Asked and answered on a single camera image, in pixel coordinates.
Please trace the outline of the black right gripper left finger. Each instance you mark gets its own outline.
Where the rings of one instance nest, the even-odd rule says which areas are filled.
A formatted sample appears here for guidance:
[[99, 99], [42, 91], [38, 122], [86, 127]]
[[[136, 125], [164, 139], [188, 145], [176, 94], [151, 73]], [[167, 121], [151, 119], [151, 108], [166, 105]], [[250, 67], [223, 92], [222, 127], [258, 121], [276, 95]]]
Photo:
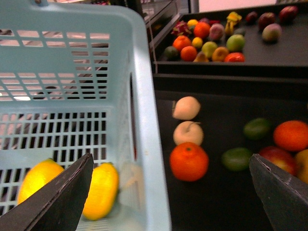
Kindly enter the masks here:
[[24, 202], [1, 216], [2, 231], [74, 231], [88, 197], [92, 154], [85, 154]]

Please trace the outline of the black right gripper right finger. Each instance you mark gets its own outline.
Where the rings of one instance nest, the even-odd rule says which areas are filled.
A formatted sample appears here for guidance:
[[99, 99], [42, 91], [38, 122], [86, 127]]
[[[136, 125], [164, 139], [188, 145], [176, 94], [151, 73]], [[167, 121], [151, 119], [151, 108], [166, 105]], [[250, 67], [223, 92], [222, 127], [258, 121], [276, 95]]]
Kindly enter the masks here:
[[308, 229], [308, 185], [258, 154], [249, 161], [255, 191], [275, 231]]

